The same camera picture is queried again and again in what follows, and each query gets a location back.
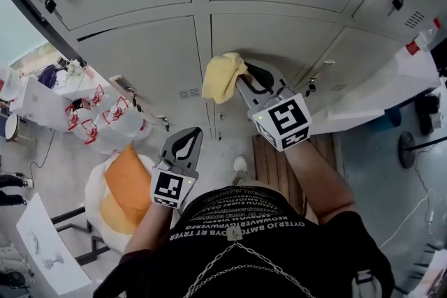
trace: metal chain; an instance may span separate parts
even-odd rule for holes
[[[229,269],[225,269],[224,271],[220,271],[220,272],[218,272],[216,274],[213,274],[212,276],[206,278],[204,281],[200,282],[200,280],[204,277],[204,275],[211,269],[211,267],[213,267],[214,263],[216,263],[218,260],[220,260],[222,258],[222,256],[225,255],[225,253],[231,251],[236,246],[239,247],[239,248],[242,248],[245,251],[247,251],[248,253],[250,253],[252,255],[255,255],[256,257],[260,258],[262,261],[264,261],[267,264],[269,264],[270,266],[272,266],[273,269],[267,268],[267,267],[262,267],[262,266],[255,266],[255,265],[239,265],[239,266],[231,267]],[[298,280],[295,277],[291,276],[290,274],[287,274],[286,272],[284,272],[284,270],[280,266],[277,266],[276,264],[274,264],[271,260],[269,260],[265,256],[261,255],[260,253],[257,253],[254,249],[245,247],[239,241],[235,241],[234,244],[232,244],[231,246],[227,247],[225,250],[223,250],[223,252],[218,254],[213,259],[213,261],[208,263],[208,265],[205,267],[205,269],[202,271],[202,273],[200,273],[198,275],[196,281],[189,287],[188,292],[186,293],[184,298],[189,298],[190,296],[192,296],[194,293],[197,292],[197,290],[199,290],[205,284],[210,282],[212,279],[214,279],[216,277],[219,277],[222,274],[225,274],[225,273],[228,273],[228,272],[231,272],[231,271],[235,271],[236,269],[241,269],[241,268],[262,269],[262,270],[265,270],[265,271],[269,271],[269,272],[272,272],[272,273],[279,274],[279,275],[283,276],[284,278],[286,278],[287,280],[289,280],[290,282],[292,282],[294,285],[298,286],[301,289],[301,291],[306,295],[307,298],[315,298],[306,287],[303,287],[300,284],[300,282],[298,282]]]

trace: white paper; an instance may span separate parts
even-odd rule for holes
[[[424,277],[414,288],[410,294],[409,298],[426,298],[430,292],[430,288],[438,283],[439,280],[444,276],[444,272],[447,268],[447,250],[436,251],[433,255],[432,261],[424,274]]]
[[[29,202],[17,223],[17,231],[33,261],[58,295],[91,283],[54,228],[39,194]]]

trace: cable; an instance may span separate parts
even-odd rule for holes
[[[399,225],[399,227],[397,228],[397,230],[395,231],[395,233],[389,238],[389,239],[387,239],[385,242],[383,242],[382,243],[382,245],[379,247],[379,248],[382,248],[382,247],[384,247],[385,246],[385,244],[387,244],[389,241],[391,241],[391,239],[399,232],[399,230],[401,229],[401,227],[404,225],[404,223],[410,218],[410,216],[412,215],[412,214],[414,214],[414,212],[417,210],[417,208],[419,208],[419,206],[424,202],[424,201],[426,201],[427,200],[427,203],[428,203],[428,205],[427,205],[427,211],[425,212],[425,219],[424,219],[424,221],[428,224],[428,233],[430,234],[430,235],[433,235],[433,232],[431,231],[431,229],[430,229],[430,227],[431,227],[431,224],[432,224],[432,221],[433,221],[433,215],[434,215],[434,210],[433,210],[433,207],[432,207],[432,202],[431,202],[431,200],[430,200],[430,193],[431,192],[433,192],[433,194],[434,194],[434,189],[433,188],[431,188],[430,190],[429,189],[427,189],[427,185],[425,185],[425,182],[424,182],[424,180],[422,179],[422,176],[421,176],[421,174],[420,174],[420,171],[419,171],[419,169],[418,169],[418,158],[419,158],[419,154],[422,154],[422,153],[430,153],[431,151],[432,151],[432,149],[433,148],[435,148],[437,145],[438,145],[439,143],[436,143],[436,144],[434,144],[430,149],[428,149],[427,151],[419,151],[417,154],[416,154],[416,160],[415,160],[415,164],[414,164],[414,170],[416,171],[416,174],[418,175],[418,179],[419,179],[419,181],[420,181],[420,183],[422,184],[422,186],[423,186],[423,188],[424,188],[424,190],[425,190],[425,192],[426,192],[426,196],[425,196],[425,198],[423,198],[419,203],[418,203],[418,205],[414,208],[414,210],[402,221],[402,223]]]
[[[417,205],[416,205],[416,207],[413,209],[413,211],[412,212],[410,212],[410,214],[401,222],[401,224],[399,225],[399,227],[397,228],[397,230],[394,232],[394,234],[389,238],[389,239],[387,239],[385,242],[383,242],[382,243],[382,245],[380,245],[380,247],[379,248],[382,248],[382,247],[384,247],[389,241],[391,241],[393,238],[394,238],[394,236],[399,232],[399,230],[402,228],[402,226],[406,223],[406,221],[410,218],[410,216],[411,215],[413,215],[414,213],[415,213],[415,211],[419,208],[419,206],[421,206],[421,204],[424,202],[424,201],[426,201],[427,199],[428,199],[428,197],[430,196],[430,193],[434,193],[434,189],[433,188],[431,188],[429,191],[428,191],[428,194],[425,196],[425,198],[423,198]]]
[[[37,162],[35,162],[35,161],[30,162],[30,164],[29,164],[29,172],[31,173],[31,180],[34,179],[34,177],[33,177],[33,170],[31,169],[31,166],[32,166],[33,164],[36,164],[36,167],[38,167],[39,169],[41,169],[41,168],[44,166],[45,161],[47,161],[48,154],[50,153],[51,144],[53,143],[53,138],[54,138],[54,134],[55,134],[55,133],[56,133],[56,131],[53,130],[53,135],[51,136],[50,145],[48,146],[48,150],[47,150],[47,153],[46,153],[46,155],[45,155],[45,158],[43,159],[42,164],[39,165],[39,164],[38,164]]]
[[[416,171],[416,174],[418,175],[418,179],[421,182],[425,192],[428,194],[428,189],[427,186],[425,185],[425,182],[422,179],[422,176],[420,175],[419,169],[418,169],[418,159],[419,159],[419,154],[422,153],[430,153],[432,151],[433,148],[435,148],[439,143],[436,143],[435,145],[433,145],[430,149],[426,150],[426,151],[419,151],[416,154],[416,160],[414,163],[414,170]],[[428,205],[427,205],[427,212],[425,212],[425,222],[428,223],[429,225],[431,224],[430,220],[427,220],[428,214],[430,212],[430,207],[432,207],[432,202],[430,201],[430,197],[428,197]]]

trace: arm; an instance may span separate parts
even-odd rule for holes
[[[173,210],[170,207],[152,203],[133,233],[124,254],[153,249],[162,236],[169,231],[172,215]]]
[[[356,210],[351,189],[309,141],[305,140],[285,152],[321,225],[340,212]]]

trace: wooden floor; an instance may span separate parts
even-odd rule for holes
[[[310,142],[332,167],[335,167],[334,144],[331,134],[313,135]],[[277,151],[262,135],[253,137],[253,152],[256,180],[281,192],[288,203],[300,214],[305,215],[305,197],[287,162],[286,154]]]

